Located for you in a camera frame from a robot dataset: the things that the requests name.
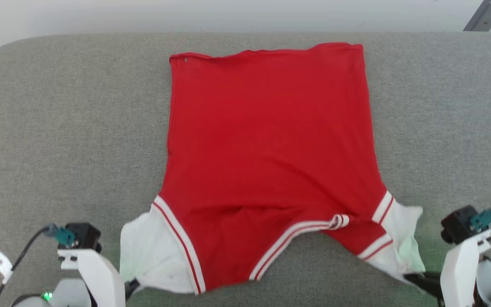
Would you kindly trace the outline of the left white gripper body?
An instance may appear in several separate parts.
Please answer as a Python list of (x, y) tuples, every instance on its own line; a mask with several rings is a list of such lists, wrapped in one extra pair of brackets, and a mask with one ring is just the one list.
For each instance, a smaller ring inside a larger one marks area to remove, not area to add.
[(62, 270), (80, 278), (63, 278), (44, 300), (45, 307), (125, 307), (124, 281), (115, 267), (93, 249), (59, 249)]

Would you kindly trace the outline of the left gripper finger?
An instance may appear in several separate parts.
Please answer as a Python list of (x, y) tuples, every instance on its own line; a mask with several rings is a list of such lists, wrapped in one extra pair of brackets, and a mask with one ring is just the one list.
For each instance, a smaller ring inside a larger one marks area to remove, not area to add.
[(125, 300), (129, 300), (130, 297), (134, 294), (134, 292), (137, 291), (139, 288), (140, 288), (140, 282), (136, 278), (133, 278), (130, 281), (126, 281), (124, 283)]

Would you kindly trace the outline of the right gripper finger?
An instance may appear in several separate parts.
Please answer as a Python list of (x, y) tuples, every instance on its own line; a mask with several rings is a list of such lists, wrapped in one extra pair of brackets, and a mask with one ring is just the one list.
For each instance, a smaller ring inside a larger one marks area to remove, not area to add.
[(440, 273), (409, 273), (404, 274), (403, 277), (429, 295), (437, 299), (443, 299)]

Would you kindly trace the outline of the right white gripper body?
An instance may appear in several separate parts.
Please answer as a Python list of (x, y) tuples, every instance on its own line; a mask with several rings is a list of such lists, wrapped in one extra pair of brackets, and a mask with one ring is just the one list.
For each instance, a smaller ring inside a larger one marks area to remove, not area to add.
[(446, 307), (491, 307), (490, 241), (488, 229), (448, 251), (440, 278)]

